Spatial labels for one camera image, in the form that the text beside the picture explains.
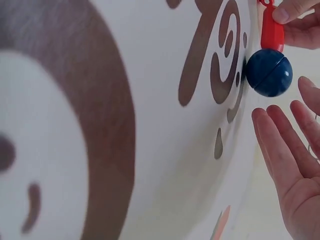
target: red plastic clip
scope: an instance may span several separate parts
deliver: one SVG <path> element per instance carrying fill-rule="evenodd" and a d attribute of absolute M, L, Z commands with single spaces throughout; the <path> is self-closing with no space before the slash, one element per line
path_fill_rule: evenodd
<path fill-rule="evenodd" d="M 266 6 L 263 12 L 261 48 L 283 52 L 285 44 L 284 26 L 275 22 L 272 13 L 276 9 L 274 0 L 260 0 Z"/>

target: blue ball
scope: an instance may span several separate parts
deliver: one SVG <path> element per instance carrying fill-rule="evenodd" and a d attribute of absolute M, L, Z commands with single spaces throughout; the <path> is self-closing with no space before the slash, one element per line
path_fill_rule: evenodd
<path fill-rule="evenodd" d="M 289 60 L 272 49 L 261 49 L 253 54 L 245 67 L 245 74 L 249 85 L 265 97 L 283 94 L 293 78 Z"/>

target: brown painted pattern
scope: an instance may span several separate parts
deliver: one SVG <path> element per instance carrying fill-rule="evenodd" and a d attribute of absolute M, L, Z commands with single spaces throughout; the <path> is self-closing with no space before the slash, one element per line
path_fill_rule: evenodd
<path fill-rule="evenodd" d="M 38 183 L 30 184 L 28 188 L 29 214 L 22 226 L 21 232 L 28 234 L 35 226 L 41 209 L 41 189 Z"/>
<path fill-rule="evenodd" d="M 224 0 L 195 0 L 197 8 L 201 12 L 201 17 L 198 27 L 194 33 L 179 83 L 178 100 L 183 107 L 186 107 L 189 104 L 195 93 L 200 71 L 204 62 L 205 54 L 207 52 L 209 39 L 223 1 Z M 180 0 L 167 0 L 168 6 L 172 9 L 177 8 L 180 3 Z M 235 38 L 232 30 L 228 32 L 232 15 L 234 15 L 236 18 Z M 229 108 L 226 113 L 226 118 L 229 124 L 235 119 L 240 107 L 241 99 L 244 93 L 245 75 L 243 71 L 241 72 L 241 76 L 240 72 L 237 72 L 241 40 L 241 21 L 239 8 L 236 0 L 227 0 L 227 4 L 223 10 L 222 17 L 219 22 L 218 33 L 218 45 L 220 48 L 224 47 L 224 56 L 226 58 L 230 55 L 234 39 L 235 48 L 227 78 L 225 80 L 221 79 L 220 59 L 216 52 L 214 52 L 212 56 L 210 70 L 211 92 L 213 99 L 217 104 L 222 104 L 226 101 L 231 92 L 234 80 L 236 79 L 236 87 L 239 86 L 241 80 L 236 103 L 232 108 Z M 245 32 L 243 33 L 243 46 L 244 48 L 247 47 L 247 33 Z M 214 147 L 214 158 L 216 160 L 221 158 L 223 149 L 222 130 L 219 128 Z"/>
<path fill-rule="evenodd" d="M 14 164 L 16 149 L 11 140 L 0 134 L 0 173 L 8 171 Z"/>
<path fill-rule="evenodd" d="M 0 50 L 37 60 L 78 116 L 89 170 L 81 240 L 118 239 L 134 186 L 136 133 L 126 70 L 108 26 L 88 0 L 0 0 L 0 19 Z"/>

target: palm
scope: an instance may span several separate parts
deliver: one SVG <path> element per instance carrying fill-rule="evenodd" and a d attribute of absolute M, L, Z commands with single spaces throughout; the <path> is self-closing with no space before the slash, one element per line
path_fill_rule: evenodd
<path fill-rule="evenodd" d="M 307 49 L 320 47 L 320 4 L 313 9 L 313 13 L 284 25 L 285 44 Z"/>
<path fill-rule="evenodd" d="M 306 105 L 320 115 L 320 89 L 299 80 Z M 313 152 L 320 157 L 320 125 L 299 101 L 291 111 Z M 282 110 L 273 105 L 252 113 L 255 133 L 275 183 L 286 228 L 295 240 L 320 239 L 320 164 L 309 153 Z"/>

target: toy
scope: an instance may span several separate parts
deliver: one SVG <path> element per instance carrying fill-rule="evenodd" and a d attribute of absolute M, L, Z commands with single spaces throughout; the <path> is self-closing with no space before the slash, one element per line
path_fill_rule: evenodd
<path fill-rule="evenodd" d="M 249 85 L 265 97 L 283 94 L 291 85 L 293 70 L 284 50 L 284 27 L 273 20 L 272 0 L 260 0 L 266 6 L 263 12 L 261 50 L 249 59 L 245 71 Z"/>

